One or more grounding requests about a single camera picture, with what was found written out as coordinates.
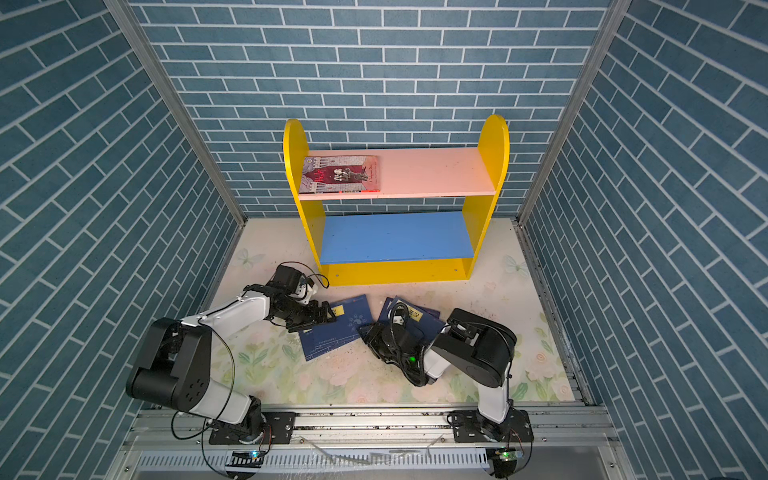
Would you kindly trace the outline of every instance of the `floral floor mat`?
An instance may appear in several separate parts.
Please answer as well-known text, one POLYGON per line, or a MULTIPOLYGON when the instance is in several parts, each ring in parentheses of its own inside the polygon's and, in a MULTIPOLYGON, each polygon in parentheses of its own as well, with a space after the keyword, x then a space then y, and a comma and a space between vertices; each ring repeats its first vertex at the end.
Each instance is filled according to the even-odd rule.
MULTIPOLYGON (((298 219, 249 220, 223 276, 214 305, 250 283, 265 283, 278 263, 296 260, 315 268, 298 219)), ((510 396, 515 401, 574 399, 562 361, 541 310, 509 219, 488 228, 472 278, 461 282, 332 286, 318 300, 366 294, 372 317, 387 296, 400 295, 446 319, 462 308, 508 326, 518 337, 510 396)), ((394 366, 376 359, 362 340, 306 362, 296 333, 256 322, 226 339, 235 358, 235 388, 265 404, 339 405, 476 402, 469 377, 451 367, 430 386, 412 386, 394 366)), ((228 385, 233 370, 226 349, 214 340, 212 378, 228 385)))

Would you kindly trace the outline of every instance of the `red book cover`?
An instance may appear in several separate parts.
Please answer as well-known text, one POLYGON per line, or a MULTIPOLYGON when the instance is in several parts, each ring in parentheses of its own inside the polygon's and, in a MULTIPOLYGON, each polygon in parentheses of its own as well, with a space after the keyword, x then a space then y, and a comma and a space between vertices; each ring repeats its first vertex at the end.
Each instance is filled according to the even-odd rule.
POLYGON ((305 157, 300 194, 378 192, 379 159, 371 155, 305 157))

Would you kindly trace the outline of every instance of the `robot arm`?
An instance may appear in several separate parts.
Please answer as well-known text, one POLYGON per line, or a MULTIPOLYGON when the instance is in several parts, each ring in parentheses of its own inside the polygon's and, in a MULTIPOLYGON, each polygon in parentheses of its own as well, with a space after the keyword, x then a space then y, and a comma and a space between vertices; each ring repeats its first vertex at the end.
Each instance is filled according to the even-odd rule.
POLYGON ((439 378, 454 365, 477 385, 478 411, 503 423, 509 410, 509 369, 517 337, 500 323, 455 309, 445 328, 424 355, 429 378, 439 378))
POLYGON ((266 285, 249 285, 242 295, 223 305, 181 320, 155 321, 144 336, 126 393, 214 419, 248 442, 262 430, 261 402, 210 379, 211 337, 223 341, 264 319, 283 319, 289 332, 335 322, 327 302, 310 299, 316 292, 317 285, 310 278, 280 265, 266 285))
POLYGON ((436 381, 454 365, 478 387, 478 430, 497 440, 509 434, 509 369, 517 337, 500 323, 454 309, 431 345, 409 333, 407 308, 391 307, 391 321, 361 330, 363 342, 383 362, 397 365, 415 386, 436 381))

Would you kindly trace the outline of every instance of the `book cover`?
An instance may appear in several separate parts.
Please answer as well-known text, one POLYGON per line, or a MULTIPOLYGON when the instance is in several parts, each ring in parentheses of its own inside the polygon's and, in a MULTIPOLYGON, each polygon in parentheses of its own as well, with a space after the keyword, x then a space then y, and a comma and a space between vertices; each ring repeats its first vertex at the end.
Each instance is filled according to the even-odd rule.
POLYGON ((307 362, 360 338, 360 334, 357 333, 358 327, 373 322, 373 315, 365 295, 330 305, 336 314, 334 323, 324 323, 311 330, 299 332, 301 348, 307 362))
POLYGON ((379 314, 379 321, 389 323, 389 309, 394 302, 400 301, 408 306, 411 315, 411 321, 406 325, 406 331, 413 335, 419 342, 430 344, 437 337, 438 333, 445 327, 445 322, 440 320, 440 312, 424 306, 418 306, 410 303, 403 298, 396 296, 387 297, 384 300, 382 311, 379 314))
POLYGON ((300 194, 378 192, 379 159, 371 155, 305 157, 300 194))

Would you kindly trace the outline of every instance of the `blue shelf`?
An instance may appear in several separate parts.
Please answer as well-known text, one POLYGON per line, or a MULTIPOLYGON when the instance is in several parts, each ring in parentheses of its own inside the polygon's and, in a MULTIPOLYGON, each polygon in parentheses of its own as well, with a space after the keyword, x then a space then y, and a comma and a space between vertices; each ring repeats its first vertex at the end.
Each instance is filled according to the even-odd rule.
POLYGON ((461 212, 326 217, 320 263, 472 258, 461 212))

